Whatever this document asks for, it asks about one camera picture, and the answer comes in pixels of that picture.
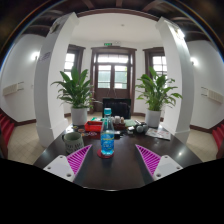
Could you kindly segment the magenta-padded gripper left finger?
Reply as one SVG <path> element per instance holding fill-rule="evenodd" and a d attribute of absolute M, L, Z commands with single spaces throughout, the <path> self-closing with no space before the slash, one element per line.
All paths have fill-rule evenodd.
<path fill-rule="evenodd" d="M 45 166 L 44 170 L 67 181 L 73 182 L 91 148 L 92 145 L 87 145 L 68 156 L 59 155 Z"/>

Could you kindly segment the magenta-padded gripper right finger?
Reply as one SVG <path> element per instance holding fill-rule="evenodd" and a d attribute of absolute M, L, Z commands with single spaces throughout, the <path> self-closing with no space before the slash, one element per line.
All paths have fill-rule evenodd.
<path fill-rule="evenodd" d="M 140 145 L 136 145 L 136 148 L 154 181 L 160 180 L 182 169 L 182 166 L 168 155 L 159 156 Z"/>

